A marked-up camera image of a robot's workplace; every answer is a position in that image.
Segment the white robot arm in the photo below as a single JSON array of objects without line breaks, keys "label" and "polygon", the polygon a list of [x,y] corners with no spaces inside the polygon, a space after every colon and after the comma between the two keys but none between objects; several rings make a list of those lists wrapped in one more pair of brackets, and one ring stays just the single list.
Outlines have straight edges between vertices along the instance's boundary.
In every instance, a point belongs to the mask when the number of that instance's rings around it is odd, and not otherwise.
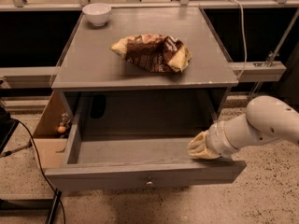
[{"label": "white robot arm", "polygon": [[248,103],[245,114],[197,134],[187,152],[196,159],[212,160],[279,139],[299,145],[299,113],[277,98],[259,96]]}]

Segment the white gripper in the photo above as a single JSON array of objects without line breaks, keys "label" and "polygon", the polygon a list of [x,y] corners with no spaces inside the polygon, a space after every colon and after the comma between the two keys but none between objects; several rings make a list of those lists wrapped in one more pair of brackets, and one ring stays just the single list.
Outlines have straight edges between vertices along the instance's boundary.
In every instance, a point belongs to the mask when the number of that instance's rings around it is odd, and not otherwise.
[{"label": "white gripper", "polygon": [[224,121],[214,123],[207,131],[197,134],[187,145],[187,153],[196,159],[214,160],[238,152],[227,139],[224,124]]}]

